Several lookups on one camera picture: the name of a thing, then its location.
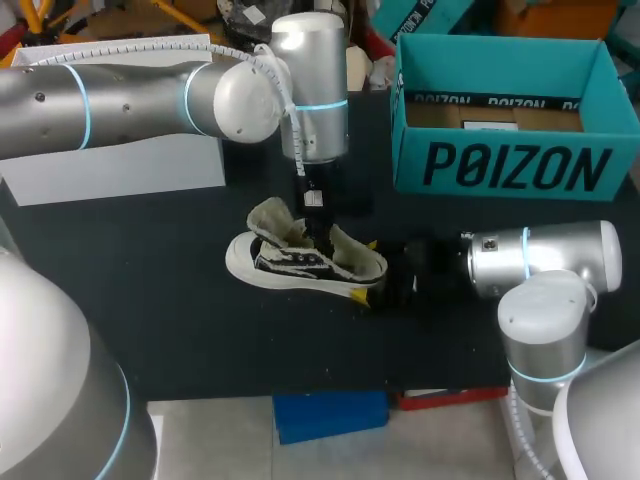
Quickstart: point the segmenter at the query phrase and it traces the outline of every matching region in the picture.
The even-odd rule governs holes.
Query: white paper
[[[158,471],[160,470],[160,452],[162,449],[162,428],[164,427],[164,415],[151,415],[153,429],[156,431],[156,444],[158,446],[158,458],[156,459],[156,471],[153,480],[158,480]]]
[[[252,5],[249,8],[245,8],[244,12],[242,13],[244,13],[244,16],[247,17],[249,21],[254,25],[259,24],[261,21],[267,18],[264,16],[264,13],[262,13],[260,9],[255,5]]]
[[[517,123],[511,122],[464,122],[465,130],[518,130]]]

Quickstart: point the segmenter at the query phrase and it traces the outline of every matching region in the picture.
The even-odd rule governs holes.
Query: red object
[[[462,393],[447,395],[446,392],[437,395],[425,395],[422,397],[405,397],[397,394],[400,410],[422,410],[425,408],[446,407],[448,405],[460,405],[463,403],[484,402],[507,395],[508,389],[504,388],[474,388]]]
[[[382,57],[396,56],[396,49],[391,42],[382,38],[378,32],[376,32],[370,26],[367,27],[365,37],[365,44],[367,47],[367,55],[372,61],[376,61]]]
[[[27,33],[27,27],[18,23],[0,35],[0,59],[11,53],[11,50],[20,43],[25,33]]]

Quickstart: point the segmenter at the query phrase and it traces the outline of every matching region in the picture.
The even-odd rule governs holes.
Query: white rubber sole
[[[253,232],[241,233],[231,241],[225,255],[227,270],[238,280],[242,280],[245,283],[271,290],[291,290],[296,288],[319,290],[347,298],[351,298],[354,290],[373,286],[372,284],[291,277],[257,270],[253,266],[253,259],[251,258],[251,244],[255,238],[256,234]]]

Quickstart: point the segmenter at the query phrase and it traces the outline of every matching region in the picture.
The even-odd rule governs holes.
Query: white cable
[[[513,380],[511,380],[511,387],[509,387],[509,400],[510,400],[510,409],[511,417],[513,419],[513,425],[516,429],[516,437],[520,440],[520,445],[524,452],[533,463],[533,466],[536,467],[538,472],[540,473],[540,477],[546,480],[555,480],[554,476],[549,473],[549,471],[542,465],[542,462],[538,459],[536,453],[533,451],[533,448],[529,444],[527,437],[522,430],[522,423],[520,421],[520,414],[518,413],[518,393],[516,392],[516,387],[513,384]]]
[[[266,46],[259,46],[260,50],[264,50],[268,55],[274,56],[271,49]],[[104,57],[107,55],[118,55],[118,54],[126,54],[126,53],[136,53],[136,52],[149,52],[149,51],[161,51],[161,50],[200,50],[214,53],[216,55],[224,55],[226,57],[232,57],[237,60],[241,60],[244,62],[249,62],[251,65],[255,66],[260,72],[267,76],[267,78],[274,84],[280,96],[282,97],[285,113],[289,115],[289,120],[291,122],[291,132],[293,136],[293,153],[294,160],[296,164],[296,171],[299,177],[305,177],[304,170],[304,161],[302,158],[302,149],[300,148],[300,121],[298,120],[298,115],[296,112],[296,106],[293,103],[293,99],[291,98],[291,92],[289,92],[289,88],[287,87],[286,82],[284,81],[284,76],[282,72],[274,72],[271,67],[264,62],[262,62],[259,57],[249,55],[240,50],[236,50],[235,48],[224,47],[222,45],[203,45],[203,44],[193,44],[186,42],[148,42],[148,43],[139,43],[133,45],[122,45],[122,46],[104,46],[94,48],[92,50],[80,50],[77,52],[64,53],[61,55],[57,55],[55,57],[46,58],[44,60],[40,60],[39,62],[35,62],[32,65],[56,65],[61,63],[68,63],[74,60],[83,60],[83,59],[91,59],[96,57]],[[276,61],[275,69],[277,70],[278,63]]]
[[[294,158],[300,157],[302,159],[302,148],[300,147],[300,131],[302,130],[300,126],[300,119],[298,118],[298,111],[296,110],[296,106],[293,103],[293,99],[291,98],[291,92],[287,88],[287,82],[284,73],[282,72],[282,68],[280,67],[280,61],[278,57],[273,53],[273,50],[264,43],[259,43],[256,45],[254,52],[258,53],[260,51],[265,52],[269,57],[273,59],[273,68],[276,73],[276,77],[280,82],[280,85],[283,85],[284,90],[287,92],[287,96],[283,95],[282,98],[284,100],[284,111],[289,118],[291,119],[291,133],[293,137],[293,152]],[[298,164],[296,161],[296,170],[298,172],[298,176],[304,177],[304,165],[302,162]]]

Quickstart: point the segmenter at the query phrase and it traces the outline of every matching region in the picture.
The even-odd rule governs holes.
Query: blue box
[[[401,192],[612,200],[636,158],[640,124],[602,42],[401,35],[396,58]],[[409,101],[575,110],[583,131],[416,128]]]
[[[395,44],[400,33],[449,33],[472,3],[473,0],[387,0],[371,23]]]
[[[389,419],[384,392],[274,395],[273,410],[282,445],[382,427]]]

